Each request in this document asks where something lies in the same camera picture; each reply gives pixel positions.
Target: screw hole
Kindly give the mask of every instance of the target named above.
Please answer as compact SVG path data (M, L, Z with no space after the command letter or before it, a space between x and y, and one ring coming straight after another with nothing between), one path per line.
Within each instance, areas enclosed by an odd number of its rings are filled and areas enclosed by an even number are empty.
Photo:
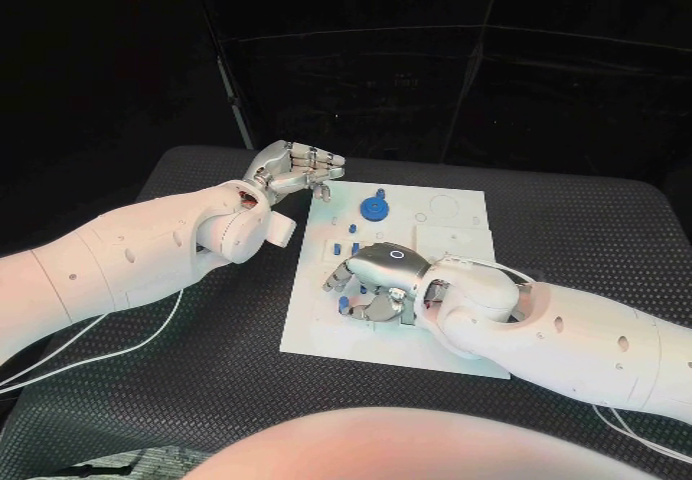
M620 345L620 350L623 352L630 349L630 341L627 340L627 337L624 335L617 339L617 344Z

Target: black mesh surface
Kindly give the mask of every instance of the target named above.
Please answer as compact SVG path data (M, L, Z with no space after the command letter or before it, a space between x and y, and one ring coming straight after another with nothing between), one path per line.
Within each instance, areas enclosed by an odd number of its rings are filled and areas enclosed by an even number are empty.
M181 147L164 155L141 200L239 178L252 152ZM607 178L349 159L347 180L486 192L497 261L546 281L618 300L692 326L692 250L659 191ZM692 468L613 432L591 407L519 379L391 367L278 351L310 205L287 249L265 244L243 264L187 289L160 338L134 353L76 368L24 390L0 443L3 479L19 479L148 446L216 451L308 413L406 406L468 413L545 432L666 479ZM43 371L138 343L174 298L112 315ZM59 334L53 348L78 329ZM626 414L640 434L692 452L690 427Z

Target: cable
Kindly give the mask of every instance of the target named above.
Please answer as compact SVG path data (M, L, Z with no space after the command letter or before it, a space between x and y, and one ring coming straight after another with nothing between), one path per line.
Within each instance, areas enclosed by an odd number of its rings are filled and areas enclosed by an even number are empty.
M497 270L504 270L509 273L513 273L525 282L535 283L536 281L522 272L515 270L513 268L506 267L502 263L490 262L487 260L480 260L478 258L467 258L461 257L463 260L467 262L476 263L478 265L484 265L486 267L496 268Z
M30 380L27 380L26 382L21 382L21 383L17 383L14 384L11 387L8 388L4 388L0 390L0 394L3 393L7 393L7 392L11 392L13 390L17 390L19 388L23 388L26 387L27 385L32 385L33 383L36 382L40 382L42 380L45 380L46 378L52 377L53 375L58 375L59 373L70 370L72 368L75 367L79 367L81 365L86 365L88 363L94 363L94 362L98 362L101 360L107 360L108 358L112 358L112 357L117 357L119 355L124 355L125 353L130 353L130 352L134 352L134 350L140 349L144 345L147 345L148 342L151 342L151 340L158 336L158 334L163 332L163 329L166 328L166 326L169 325L170 323L170 320L173 318L173 316L176 315L176 312L177 312L177 307L180 305L180 299L183 298L183 292L184 292L184 289L180 290L180 293L177 294L177 300L176 300L176 305L173 306L173 310L170 311L170 314L169 314L169 318L166 319L166 321L163 322L163 325L158 327L158 330L154 332L154 334L138 344L135 345L134 347L130 347L130 348L125 348L124 350L119 350L118 352L112 352L112 353L108 353L105 355L101 355L99 357L94 357L94 358L88 358L86 360L82 360L76 363L73 363L72 365L66 365L65 367L59 368L58 370L37 376L36 378L32 378Z
M0 382L0 387L7 385L16 378L21 377L26 373L29 373L34 368L43 365L76 341L76 339L98 325L101 320L108 316L108 314L101 315L88 325L85 329L69 339L69 342L62 345L62 347L47 355L39 362L36 362L29 368L24 368L17 374L14 374L10 378L6 378Z
M615 425L613 425L613 423L610 423L610 421L605 419L605 417L602 416L601 412L598 411L598 407L595 405L591 405L591 408L594 409L594 412L595 414L598 415L598 418L602 420L602 422L608 425L610 428L613 428L613 430L618 431L623 435L626 435L627 437L633 438L637 442L641 443L641 445L644 445L646 447L649 447L653 451L659 452L662 455L664 455L666 457L670 457L670 458L675 458L676 460L679 460L680 462L685 462L685 463L689 463L692 465L692 457L689 457L688 455L685 455L683 453L680 452L676 452L675 450L672 450L670 448L667 447L663 447L663 445L659 445L657 443L651 442L650 440L647 440L646 438L640 437L634 431L631 430L631 428L628 427L628 425L624 423L624 420L623 418L620 417L618 413L615 412L615 410L611 408L610 411L613 412L617 420L620 421L623 427L626 428L626 430L623 430L620 427L617 427Z

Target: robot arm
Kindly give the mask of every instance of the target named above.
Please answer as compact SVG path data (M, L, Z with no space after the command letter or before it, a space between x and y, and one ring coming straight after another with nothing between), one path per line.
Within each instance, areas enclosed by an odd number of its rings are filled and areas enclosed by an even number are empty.
M94 219L55 242L0 259L0 365L81 320L145 305L242 263L267 240L285 247L295 223L271 206L343 176L344 159L278 141L243 180L157 198Z
M415 326L457 355L490 359L577 400L692 424L692 329L587 292L515 285L468 259L429 265L393 244L365 247L324 289L343 289L352 276L376 297L369 306L343 305L342 314L401 321L412 305Z

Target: white board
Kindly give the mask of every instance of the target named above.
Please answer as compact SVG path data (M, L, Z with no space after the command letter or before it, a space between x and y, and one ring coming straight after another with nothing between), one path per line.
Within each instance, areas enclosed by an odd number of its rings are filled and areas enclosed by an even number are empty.
M509 379L489 360L467 360L450 353L422 329L398 321L363 322L339 314L339 297L366 304L352 280L344 291L324 292L321 284L350 256L353 243L365 247L392 242L429 261L444 253L494 260L483 192L356 182L329 182L331 201L313 199L300 252L281 352L424 368ZM380 222L360 216L360 203L385 189L389 215ZM349 233L349 226L356 232ZM334 255L334 243L342 246Z

